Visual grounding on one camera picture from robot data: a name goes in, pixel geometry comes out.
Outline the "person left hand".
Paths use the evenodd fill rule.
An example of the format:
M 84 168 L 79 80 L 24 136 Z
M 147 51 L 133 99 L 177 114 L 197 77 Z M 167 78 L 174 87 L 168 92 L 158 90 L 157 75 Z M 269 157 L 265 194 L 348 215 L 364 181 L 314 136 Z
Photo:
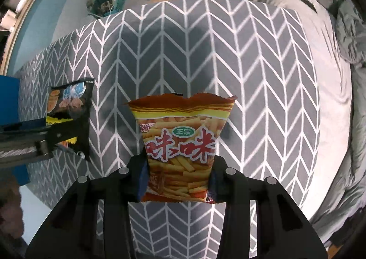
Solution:
M 1 201 L 1 232 L 18 239 L 24 234 L 24 222 L 19 184 L 14 176 L 1 181 Z

